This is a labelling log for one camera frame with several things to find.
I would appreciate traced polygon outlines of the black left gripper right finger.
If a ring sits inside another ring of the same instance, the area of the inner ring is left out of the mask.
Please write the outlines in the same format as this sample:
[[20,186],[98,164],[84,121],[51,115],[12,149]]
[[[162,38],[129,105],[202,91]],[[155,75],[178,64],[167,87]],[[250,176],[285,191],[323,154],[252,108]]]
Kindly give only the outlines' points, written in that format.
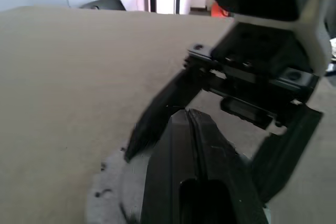
[[189,110],[197,148],[201,186],[201,224],[266,224],[249,171],[214,120]]

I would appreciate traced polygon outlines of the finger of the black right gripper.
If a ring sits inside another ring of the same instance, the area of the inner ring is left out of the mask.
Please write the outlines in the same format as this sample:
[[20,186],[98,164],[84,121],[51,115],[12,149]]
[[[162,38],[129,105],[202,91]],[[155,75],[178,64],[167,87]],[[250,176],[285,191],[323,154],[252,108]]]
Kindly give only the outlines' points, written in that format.
[[184,110],[208,81],[208,73],[197,67],[181,70],[153,98],[136,122],[124,159],[129,162],[138,153],[155,144],[163,134],[170,117]]
[[251,161],[252,179],[262,203],[286,186],[322,117],[322,112],[303,105],[284,133],[271,133],[262,142]]

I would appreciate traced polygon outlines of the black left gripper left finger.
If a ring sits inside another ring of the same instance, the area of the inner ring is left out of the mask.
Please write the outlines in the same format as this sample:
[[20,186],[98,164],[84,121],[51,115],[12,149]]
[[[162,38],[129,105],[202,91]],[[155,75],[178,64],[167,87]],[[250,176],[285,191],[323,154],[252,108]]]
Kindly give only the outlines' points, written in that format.
[[190,121],[185,110],[173,114],[149,159],[141,224],[180,224],[181,186],[195,179]]

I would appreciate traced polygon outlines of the orange background object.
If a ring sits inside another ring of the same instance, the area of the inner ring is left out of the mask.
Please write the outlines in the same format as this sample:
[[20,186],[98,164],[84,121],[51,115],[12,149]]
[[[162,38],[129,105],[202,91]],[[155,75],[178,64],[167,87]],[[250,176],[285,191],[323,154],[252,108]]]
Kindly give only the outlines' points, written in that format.
[[217,2],[214,2],[211,6],[211,17],[216,18],[227,18],[231,17],[232,14],[225,9],[222,9]]

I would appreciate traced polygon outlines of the dark grey folding chair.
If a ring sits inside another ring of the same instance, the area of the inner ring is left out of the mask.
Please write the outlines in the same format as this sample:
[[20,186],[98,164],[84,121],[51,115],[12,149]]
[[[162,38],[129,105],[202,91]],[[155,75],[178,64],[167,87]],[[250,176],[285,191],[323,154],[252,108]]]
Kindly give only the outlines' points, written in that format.
[[95,9],[95,10],[122,10],[126,11],[126,8],[122,4],[121,0],[96,0],[81,5],[81,9]]

